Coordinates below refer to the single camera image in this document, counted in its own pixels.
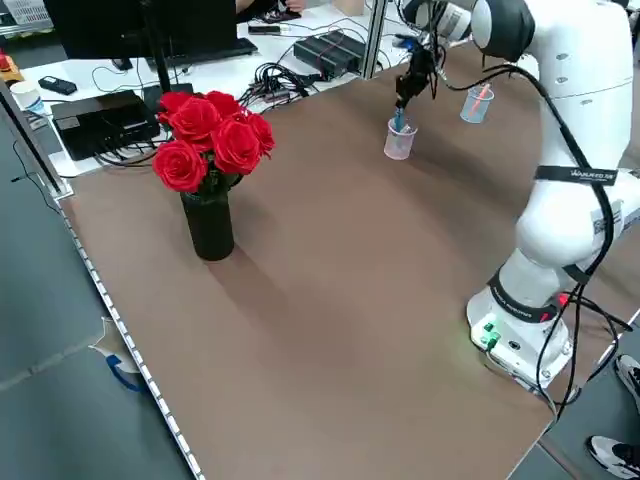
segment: sneaker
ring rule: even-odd
[[[640,479],[640,447],[606,437],[589,437],[586,445],[593,458],[610,474]]]
[[[640,363],[629,355],[620,355],[616,358],[613,368],[629,393],[633,395],[636,408],[640,413]]]

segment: blue pen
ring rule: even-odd
[[[396,114],[394,116],[394,129],[396,132],[401,132],[404,127],[404,109],[396,108]]]

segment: brown table surface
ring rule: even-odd
[[[471,48],[449,57],[452,82],[480,76]],[[178,195],[150,172],[78,178],[64,201],[207,478],[504,478],[550,419],[483,366],[464,315],[514,247],[535,93],[498,81],[469,125],[464,93],[425,92],[414,153],[395,162],[382,152],[393,73],[269,114],[278,147],[232,192],[225,261],[196,257]],[[627,319],[639,235],[588,289]],[[584,323],[583,375],[608,343]]]

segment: white table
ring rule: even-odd
[[[368,35],[369,14],[370,11],[367,9],[365,15],[346,17],[331,5],[314,7],[305,10],[302,18],[290,22],[287,26],[287,31],[282,32],[283,34],[281,36],[249,35],[248,25],[246,23],[240,24],[238,25],[238,37],[249,38],[258,47],[258,52],[232,59],[195,64],[186,74],[180,74],[179,80],[191,83],[196,92],[219,90],[239,97],[247,89],[249,83],[253,81],[256,68],[266,62],[278,61],[282,54],[298,40],[298,37],[306,37],[329,30],[344,28],[346,35],[359,39],[359,33],[362,38],[366,40]],[[408,27],[398,22],[397,12],[393,4],[387,8],[386,15],[388,20],[384,26],[385,36],[383,36],[380,45],[380,51],[384,52],[386,57],[381,53],[379,55],[379,61],[384,68],[389,68],[390,66],[399,64],[406,58],[405,50],[393,47],[393,34],[410,34],[412,32]],[[78,86],[78,91],[70,96],[58,95],[43,90],[42,98],[46,100],[68,101],[95,97],[105,94],[105,92],[100,91],[100,89],[111,91],[122,85],[127,86],[122,88],[122,90],[132,89],[140,94],[139,85],[141,80],[145,84],[148,84],[148,82],[157,82],[157,75],[149,68],[144,59],[132,59],[132,63],[133,69],[128,72],[117,72],[108,60],[65,60],[63,62],[28,68],[23,70],[22,74],[25,79],[30,80],[36,85],[40,78],[50,75],[70,80]],[[297,60],[291,51],[283,58],[281,64],[300,74],[317,73],[317,70]],[[95,71],[94,83],[92,72],[96,67],[105,68],[100,68]],[[173,78],[173,76],[173,71],[170,71],[170,77]],[[349,82],[354,78],[357,78],[357,76],[349,73],[331,82],[318,83],[316,86],[322,91]],[[50,105],[51,103],[46,103],[48,111],[50,111]],[[261,111],[267,105],[259,103],[253,105],[252,108],[256,111]],[[66,151],[53,154],[50,158],[58,173],[65,177],[74,177],[101,168],[101,165],[93,158],[73,161]]]

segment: computer monitor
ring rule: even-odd
[[[202,58],[237,42],[235,0],[45,0],[45,6],[69,58],[153,57],[160,85],[144,88],[152,111],[164,92],[193,92],[189,83],[170,84],[166,56]]]

